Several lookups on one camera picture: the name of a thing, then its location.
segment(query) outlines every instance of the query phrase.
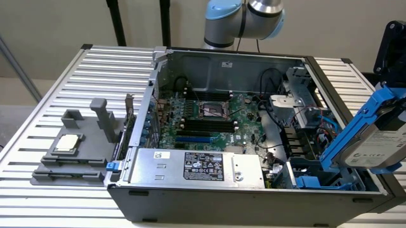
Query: white label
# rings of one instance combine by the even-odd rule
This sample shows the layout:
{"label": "white label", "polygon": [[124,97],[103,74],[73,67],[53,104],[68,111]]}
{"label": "white label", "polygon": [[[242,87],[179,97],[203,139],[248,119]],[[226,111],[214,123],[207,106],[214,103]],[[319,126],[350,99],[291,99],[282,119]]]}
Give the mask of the white label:
{"label": "white label", "polygon": [[375,167],[406,145],[406,124],[398,131],[377,131],[345,162],[350,166]]}
{"label": "white label", "polygon": [[154,158],[156,159],[168,159],[171,157],[170,151],[155,151]]}
{"label": "white label", "polygon": [[232,67],[232,63],[231,62],[222,62],[222,67],[231,68]]}

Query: black pcie slot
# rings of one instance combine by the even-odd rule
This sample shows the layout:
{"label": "black pcie slot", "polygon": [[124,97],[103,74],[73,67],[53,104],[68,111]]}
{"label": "black pcie slot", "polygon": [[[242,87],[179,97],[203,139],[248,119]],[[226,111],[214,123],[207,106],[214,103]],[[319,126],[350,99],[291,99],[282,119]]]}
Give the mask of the black pcie slot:
{"label": "black pcie slot", "polygon": [[231,121],[186,120],[183,130],[232,133],[234,123]]}
{"label": "black pcie slot", "polygon": [[210,137],[210,133],[208,132],[176,131],[176,135],[196,136],[196,137]]}
{"label": "black pcie slot", "polygon": [[220,93],[210,93],[210,92],[200,92],[195,91],[192,92],[191,90],[188,91],[186,95],[187,100],[200,100],[200,101],[227,101],[230,100],[230,95],[228,94],[220,94]]}

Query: power supply label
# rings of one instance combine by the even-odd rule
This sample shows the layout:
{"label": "power supply label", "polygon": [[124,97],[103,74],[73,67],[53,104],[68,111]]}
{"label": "power supply label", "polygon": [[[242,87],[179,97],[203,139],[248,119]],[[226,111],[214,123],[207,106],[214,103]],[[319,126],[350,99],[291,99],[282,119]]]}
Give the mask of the power supply label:
{"label": "power supply label", "polygon": [[184,153],[183,178],[195,181],[224,181],[220,153]]}

